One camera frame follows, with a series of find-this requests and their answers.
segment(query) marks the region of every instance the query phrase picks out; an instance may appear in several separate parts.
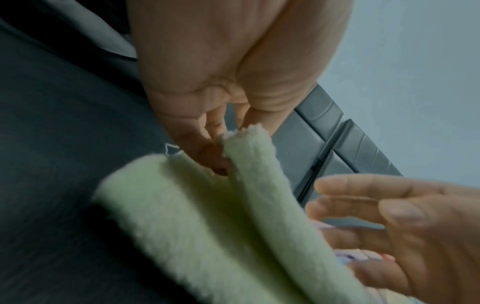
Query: fuzzy texture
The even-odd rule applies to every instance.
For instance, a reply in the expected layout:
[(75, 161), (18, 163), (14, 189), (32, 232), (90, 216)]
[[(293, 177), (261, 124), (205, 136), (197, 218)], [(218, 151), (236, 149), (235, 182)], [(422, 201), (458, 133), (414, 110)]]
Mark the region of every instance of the fuzzy texture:
[(107, 177), (93, 201), (205, 303), (372, 303), (297, 204), (266, 131), (223, 146), (229, 178), (184, 154), (150, 155)]

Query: light green fleece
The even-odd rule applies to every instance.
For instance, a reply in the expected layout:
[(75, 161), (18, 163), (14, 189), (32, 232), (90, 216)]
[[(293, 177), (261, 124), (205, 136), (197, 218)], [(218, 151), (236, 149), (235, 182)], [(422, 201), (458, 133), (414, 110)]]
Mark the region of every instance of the light green fleece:
[(149, 155), (107, 177), (93, 201), (205, 303), (372, 303), (297, 204), (266, 131), (227, 134), (223, 146), (229, 178), (184, 154)]

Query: fleece fabric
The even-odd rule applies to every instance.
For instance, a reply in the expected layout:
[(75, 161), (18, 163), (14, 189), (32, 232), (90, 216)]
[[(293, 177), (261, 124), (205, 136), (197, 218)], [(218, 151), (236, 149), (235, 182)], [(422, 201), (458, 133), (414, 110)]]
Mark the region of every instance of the fleece fabric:
[(92, 200), (205, 303), (372, 303), (298, 205), (267, 132), (227, 134), (223, 148), (228, 178), (182, 153), (149, 155), (107, 177)]

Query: hand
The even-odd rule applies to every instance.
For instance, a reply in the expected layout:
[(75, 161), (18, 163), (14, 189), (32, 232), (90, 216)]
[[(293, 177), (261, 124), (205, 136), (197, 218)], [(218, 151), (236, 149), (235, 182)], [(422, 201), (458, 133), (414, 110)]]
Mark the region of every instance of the hand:
[(323, 196), (306, 206), (314, 219), (355, 216), (385, 230), (328, 228), (338, 249), (365, 249), (395, 261), (349, 264), (366, 286), (429, 304), (480, 302), (480, 189), (381, 175), (319, 179)]
[(351, 1), (129, 0), (156, 116), (193, 160), (230, 166), (212, 140), (227, 130), (227, 103), (240, 127), (261, 123), (273, 134), (332, 58)]

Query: white wall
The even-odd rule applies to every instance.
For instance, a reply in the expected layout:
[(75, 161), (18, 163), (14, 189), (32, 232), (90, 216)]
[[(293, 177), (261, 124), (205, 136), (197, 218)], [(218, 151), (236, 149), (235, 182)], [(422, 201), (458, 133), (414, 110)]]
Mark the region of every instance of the white wall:
[(356, 0), (319, 83), (408, 177), (480, 186), (480, 1)]

